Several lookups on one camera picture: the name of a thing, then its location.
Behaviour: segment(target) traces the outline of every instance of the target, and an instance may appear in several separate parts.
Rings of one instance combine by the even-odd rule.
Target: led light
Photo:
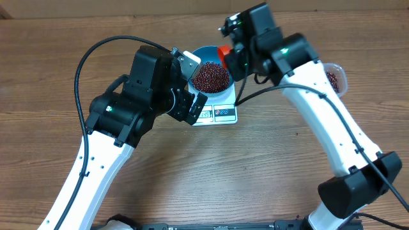
[[[288,52],[288,50],[289,50],[288,48],[283,48],[280,51],[281,51],[282,54],[286,54]]]

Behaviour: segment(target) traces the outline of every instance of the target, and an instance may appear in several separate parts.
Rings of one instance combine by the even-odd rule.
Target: blue bowl
[[[196,55],[197,57],[199,57],[203,64],[206,64],[206,62],[214,62],[214,63],[220,64],[220,65],[222,64],[222,62],[219,59],[219,55],[217,54],[217,47],[216,46],[205,46],[205,47],[198,48],[197,50],[195,50],[193,52],[193,54]],[[189,85],[196,92],[201,92],[202,94],[206,95],[207,97],[220,96],[220,95],[223,95],[224,93],[226,93],[234,83],[234,80],[233,80],[230,73],[229,73],[229,75],[230,75],[230,83],[229,83],[228,88],[225,89],[224,91],[219,92],[219,93],[204,93],[204,92],[201,92],[201,91],[197,90],[193,86],[192,80],[189,80]]]

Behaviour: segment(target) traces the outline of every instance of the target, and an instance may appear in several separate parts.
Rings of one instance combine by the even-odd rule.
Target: scale label
[[[236,108],[234,105],[215,105],[215,121],[234,121]]]

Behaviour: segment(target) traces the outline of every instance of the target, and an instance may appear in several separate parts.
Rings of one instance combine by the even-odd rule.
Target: bowl of beans
[[[222,67],[216,46],[201,47],[193,52],[203,63],[202,69],[189,84],[207,97],[216,97],[228,92],[234,83],[230,73]]]
[[[338,97],[342,97],[348,90],[348,81],[344,69],[334,63],[325,63],[324,71],[332,89],[334,89]]]

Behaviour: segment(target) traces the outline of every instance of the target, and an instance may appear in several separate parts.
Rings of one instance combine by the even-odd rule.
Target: cable clip
[[[82,173],[82,172],[80,172],[79,173],[79,176],[81,176],[81,177],[88,177],[88,175],[89,175],[89,171],[85,174],[85,173]]]
[[[355,152],[358,154],[358,153],[363,153],[364,152],[364,148],[360,148],[360,149],[356,149],[355,150]]]
[[[320,99],[327,97],[327,95],[325,93],[320,93],[318,96],[319,96]]]

